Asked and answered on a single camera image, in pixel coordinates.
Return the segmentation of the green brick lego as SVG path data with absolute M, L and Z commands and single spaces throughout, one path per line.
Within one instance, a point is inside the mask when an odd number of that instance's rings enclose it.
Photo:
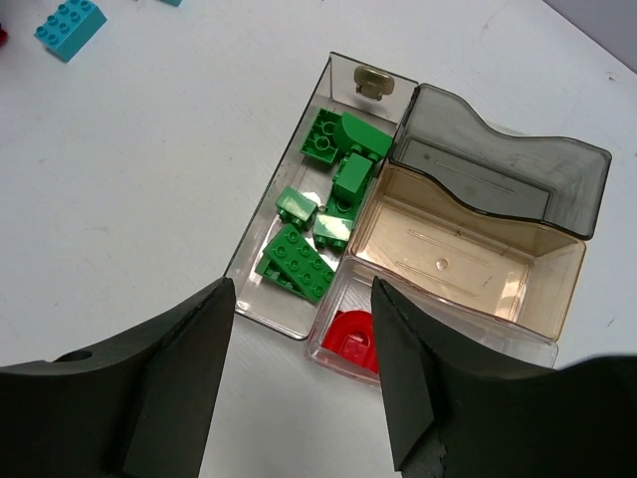
M 318 248 L 343 251 L 350 239 L 353 221 L 328 214 L 318 214 L 313 228 L 313 240 Z
M 301 153 L 322 164 L 335 164 L 340 152 L 335 144 L 334 131 L 340 118 L 340 114 L 319 109 L 302 143 Z
M 273 261 L 271 261 L 266 256 L 263 256 L 260 259 L 260 261 L 258 262 L 255 268 L 255 272 L 262 278 L 283 288 L 284 290 L 290 293 L 293 293 L 301 298 L 305 296 L 302 290 L 298 288 L 292 282 L 292 280 L 284 272 L 282 272 Z

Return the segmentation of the red round lego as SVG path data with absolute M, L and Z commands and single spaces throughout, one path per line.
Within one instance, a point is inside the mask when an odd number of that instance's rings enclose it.
M 373 320 L 370 312 L 337 311 L 321 345 L 342 359 L 378 373 Z

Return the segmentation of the green square lego top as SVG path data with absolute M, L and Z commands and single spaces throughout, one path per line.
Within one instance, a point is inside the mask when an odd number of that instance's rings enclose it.
M 343 113 L 333 132 L 336 147 L 343 153 L 358 148 L 360 154 L 384 158 L 392 145 L 392 136 L 366 121 Z

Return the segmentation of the green square lego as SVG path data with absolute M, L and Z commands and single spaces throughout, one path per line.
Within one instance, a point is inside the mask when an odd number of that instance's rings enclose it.
M 363 195 L 374 163 L 357 153 L 343 162 L 332 180 L 332 193 L 336 199 L 347 203 L 357 202 Z
M 392 145 L 392 136 L 366 121 L 343 113 L 333 132 L 336 147 L 343 153 L 358 148 L 360 154 L 384 158 Z
M 293 224 L 301 231 L 310 229 L 319 210 L 314 201 L 290 186 L 279 195 L 276 208 L 284 224 Z

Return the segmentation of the cyan long lego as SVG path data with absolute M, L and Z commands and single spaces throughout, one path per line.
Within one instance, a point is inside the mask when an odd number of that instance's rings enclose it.
M 68 0 L 39 26 L 34 37 L 58 60 L 68 63 L 106 23 L 106 15 L 92 1 Z

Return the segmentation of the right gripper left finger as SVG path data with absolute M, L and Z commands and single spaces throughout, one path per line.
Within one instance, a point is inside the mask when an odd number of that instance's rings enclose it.
M 228 278 L 55 360 L 1 370 L 5 477 L 195 477 L 235 308 Z

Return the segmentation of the green long lego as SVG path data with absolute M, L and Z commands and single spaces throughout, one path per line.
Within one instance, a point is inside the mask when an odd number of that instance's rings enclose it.
M 354 221 L 360 206 L 359 200 L 348 202 L 331 195 L 326 203 L 324 213 L 333 217 L 345 218 Z

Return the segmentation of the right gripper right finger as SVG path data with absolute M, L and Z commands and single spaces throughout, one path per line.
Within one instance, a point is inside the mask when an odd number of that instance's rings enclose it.
M 411 327 L 427 316 L 372 284 L 379 377 L 395 469 L 404 477 L 632 477 L 636 359 L 546 368 L 462 335 L 446 351 Z

